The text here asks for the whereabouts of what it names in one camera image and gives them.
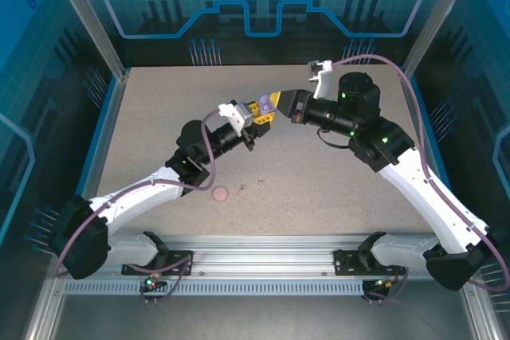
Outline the purple earbud charging case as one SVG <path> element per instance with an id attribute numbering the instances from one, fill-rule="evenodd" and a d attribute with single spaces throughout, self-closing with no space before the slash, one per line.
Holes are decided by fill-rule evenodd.
<path id="1" fill-rule="evenodd" d="M 260 115 L 267 115 L 276 110 L 274 103 L 270 99 L 270 95 L 263 95 L 258 102 Z"/>

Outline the blue table edge strip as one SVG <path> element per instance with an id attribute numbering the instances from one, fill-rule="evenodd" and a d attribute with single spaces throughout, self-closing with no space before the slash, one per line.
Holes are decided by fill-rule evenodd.
<path id="1" fill-rule="evenodd" d="M 426 105 L 415 76 L 412 76 L 410 78 L 410 82 L 412 84 L 414 94 L 417 98 L 420 114 L 422 117 L 422 125 L 424 128 L 426 143 L 427 163 L 430 169 L 442 180 L 445 186 L 450 190 L 451 185 L 449 182 L 449 177 L 445 169 L 445 165 L 439 150 L 434 130 L 432 128 L 431 118 L 429 112 L 426 110 Z"/>
<path id="2" fill-rule="evenodd" d="M 85 86 L 80 95 L 65 101 L 66 114 L 61 123 L 53 207 L 60 213 L 72 196 L 83 191 L 104 124 L 106 110 L 116 86 L 116 78 L 106 83 L 106 90 L 95 97 Z"/>

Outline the grey metal bottom plate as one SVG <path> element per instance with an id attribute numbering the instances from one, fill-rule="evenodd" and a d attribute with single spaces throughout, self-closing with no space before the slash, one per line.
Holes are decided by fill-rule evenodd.
<path id="1" fill-rule="evenodd" d="M 52 340 L 473 340 L 461 297 L 409 286 L 396 302 L 358 297 L 65 298 Z"/>

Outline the aluminium table side rail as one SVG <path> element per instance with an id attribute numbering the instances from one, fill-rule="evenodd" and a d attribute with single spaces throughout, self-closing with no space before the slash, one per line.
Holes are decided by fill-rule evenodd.
<path id="1" fill-rule="evenodd" d="M 122 80 L 113 77 L 108 85 L 75 192 L 86 201 L 97 195 L 129 74 Z"/>

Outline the aluminium frame post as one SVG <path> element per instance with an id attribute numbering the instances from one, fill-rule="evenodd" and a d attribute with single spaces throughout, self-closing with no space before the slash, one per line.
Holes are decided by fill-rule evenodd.
<path id="1" fill-rule="evenodd" d="M 418 35 L 403 65 L 404 73 L 408 77 L 411 77 L 419 66 L 420 61 L 425 56 L 428 48 L 433 42 L 433 39 L 441 28 L 441 25 L 453 8 L 455 1 L 456 0 L 436 1 L 422 31 Z"/>
<path id="2" fill-rule="evenodd" d="M 112 75 L 124 80 L 125 69 L 89 0 L 69 0 Z"/>

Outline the long aluminium base rail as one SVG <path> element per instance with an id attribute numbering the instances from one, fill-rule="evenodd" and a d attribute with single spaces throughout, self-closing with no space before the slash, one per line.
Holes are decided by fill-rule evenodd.
<path id="1" fill-rule="evenodd" d="M 101 267 L 97 272 L 107 267 L 119 267 L 124 275 L 159 273 L 176 276 L 183 273 L 186 276 L 306 276 L 319 274 L 337 276 L 333 252 L 339 249 L 358 250 L 358 247 L 372 234 L 158 236 L 168 251 L 163 268 L 146 273 L 137 272 L 132 266 L 110 264 Z M 430 234 L 390 235 L 417 238 L 433 236 Z"/>

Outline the short aluminium frame rail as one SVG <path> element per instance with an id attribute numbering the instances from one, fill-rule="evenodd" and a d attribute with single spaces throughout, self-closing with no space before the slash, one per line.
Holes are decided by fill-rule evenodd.
<path id="1" fill-rule="evenodd" d="M 42 284 L 24 340 L 51 340 L 62 302 L 65 281 L 46 279 Z"/>
<path id="2" fill-rule="evenodd" d="M 504 332 L 486 290 L 471 284 L 461 289 L 473 340 L 504 340 Z"/>

